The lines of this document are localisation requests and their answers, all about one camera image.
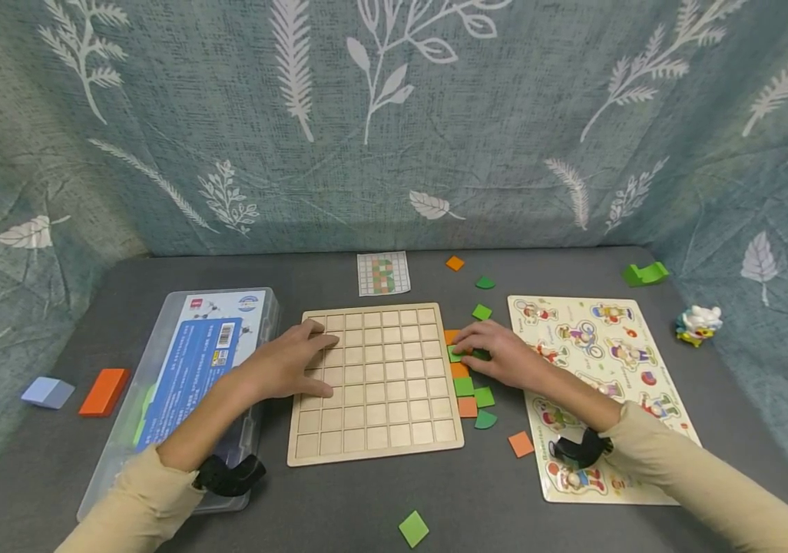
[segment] barcode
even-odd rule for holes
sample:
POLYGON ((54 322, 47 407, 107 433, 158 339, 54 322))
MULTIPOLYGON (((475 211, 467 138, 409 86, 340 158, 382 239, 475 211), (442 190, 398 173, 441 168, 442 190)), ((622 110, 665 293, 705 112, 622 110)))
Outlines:
POLYGON ((219 342, 216 343, 216 348, 227 348, 231 344, 231 333, 233 332, 233 323, 225 323, 223 329, 219 332, 219 342))

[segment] beige sleeve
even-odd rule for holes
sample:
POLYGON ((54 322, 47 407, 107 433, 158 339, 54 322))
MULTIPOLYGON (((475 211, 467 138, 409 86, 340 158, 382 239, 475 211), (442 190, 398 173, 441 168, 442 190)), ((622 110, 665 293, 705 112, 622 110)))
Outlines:
POLYGON ((788 551, 788 505, 726 462, 626 402, 611 464, 657 485, 738 551, 788 551))
POLYGON ((127 462, 114 487, 56 553, 148 553, 171 539, 204 493, 196 472, 161 464, 154 446, 127 462))

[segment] blue block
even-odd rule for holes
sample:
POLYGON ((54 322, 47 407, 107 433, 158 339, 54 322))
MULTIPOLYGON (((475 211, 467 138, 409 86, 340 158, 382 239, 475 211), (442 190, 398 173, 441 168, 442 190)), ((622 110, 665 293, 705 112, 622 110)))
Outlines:
POLYGON ((22 394, 22 401, 32 403, 33 406, 58 409, 65 404, 72 392, 72 384, 39 376, 22 394))

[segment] wooden puzzle board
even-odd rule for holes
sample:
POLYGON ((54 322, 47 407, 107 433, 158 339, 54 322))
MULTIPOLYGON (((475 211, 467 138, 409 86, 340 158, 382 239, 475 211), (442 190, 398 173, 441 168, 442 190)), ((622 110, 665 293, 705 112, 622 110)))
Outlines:
POLYGON ((293 398, 289 466, 465 444, 436 303, 305 312, 339 337, 307 374, 333 396, 293 398))
MULTIPOLYGON (((701 445, 637 302, 587 297, 509 296, 514 331, 539 355, 618 402, 637 402, 673 430, 701 445)), ((582 470, 553 459, 549 443, 577 442, 584 431, 573 415, 526 392, 541 492, 550 502, 677 505, 654 485, 622 474, 605 458, 582 470), (569 475, 579 478, 577 488, 569 475)))

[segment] orange tile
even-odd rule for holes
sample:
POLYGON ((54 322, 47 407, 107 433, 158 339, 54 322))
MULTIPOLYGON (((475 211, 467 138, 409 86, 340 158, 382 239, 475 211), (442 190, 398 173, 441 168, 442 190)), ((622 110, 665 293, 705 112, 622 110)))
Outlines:
POLYGON ((473 397, 459 397, 459 415, 463 419, 476 419, 477 400, 473 397))
POLYGON ((81 417, 108 417, 114 411, 130 371, 127 369, 102 369, 99 371, 87 399, 81 404, 81 417))
POLYGON ((453 379, 468 378, 468 367, 462 365, 462 363, 450 363, 450 372, 453 379))
POLYGON ((508 438, 507 441, 511 443, 511 449, 514 449, 514 454, 517 455, 518 458, 529 455, 535 451, 535 447, 532 445, 532 440, 529 440, 529 436, 526 432, 515 433, 515 435, 508 438))
POLYGON ((446 262, 446 266, 453 269, 453 271, 458 271, 458 269, 462 268, 463 264, 465 264, 465 262, 455 256, 450 257, 449 261, 446 262))
POLYGON ((452 345, 452 341, 455 339, 455 337, 457 336, 458 333, 459 333, 458 330, 445 330, 444 331, 444 337, 446 338, 446 345, 447 346, 451 346, 452 345))

